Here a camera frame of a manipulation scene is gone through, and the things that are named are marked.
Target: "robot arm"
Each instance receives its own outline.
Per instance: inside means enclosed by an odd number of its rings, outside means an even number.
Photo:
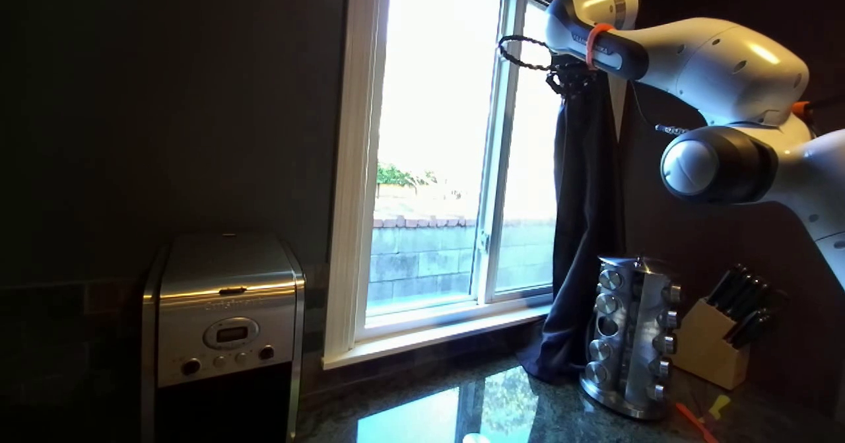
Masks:
[[[639,0],[555,0],[546,43],[666,91],[710,127],[674,139],[661,158],[666,187],[707,203],[787,205],[845,287],[845,130],[815,138],[792,113],[809,81],[805,62],[762,34],[711,18],[630,30]]]

